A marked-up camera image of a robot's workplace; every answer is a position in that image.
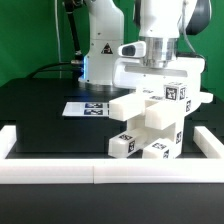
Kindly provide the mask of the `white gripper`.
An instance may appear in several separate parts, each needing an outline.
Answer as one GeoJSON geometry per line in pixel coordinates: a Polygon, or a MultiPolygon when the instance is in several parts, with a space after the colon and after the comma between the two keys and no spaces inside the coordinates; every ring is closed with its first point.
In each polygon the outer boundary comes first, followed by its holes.
{"type": "Polygon", "coordinates": [[[143,66],[140,59],[119,58],[115,62],[113,84],[125,89],[144,86],[160,91],[164,84],[184,83],[192,94],[200,91],[204,67],[203,58],[178,57],[164,68],[143,66]]]}

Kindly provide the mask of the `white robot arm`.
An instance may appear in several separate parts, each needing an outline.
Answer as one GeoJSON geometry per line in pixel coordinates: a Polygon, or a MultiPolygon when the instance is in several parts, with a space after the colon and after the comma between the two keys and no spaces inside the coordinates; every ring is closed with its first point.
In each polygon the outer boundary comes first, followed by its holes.
{"type": "Polygon", "coordinates": [[[124,15],[113,0],[84,0],[90,22],[90,50],[84,57],[80,84],[97,90],[160,90],[182,81],[200,88],[205,59],[179,53],[177,41],[202,32],[212,16],[210,0],[134,0],[133,22],[138,40],[125,44],[124,15]]]}

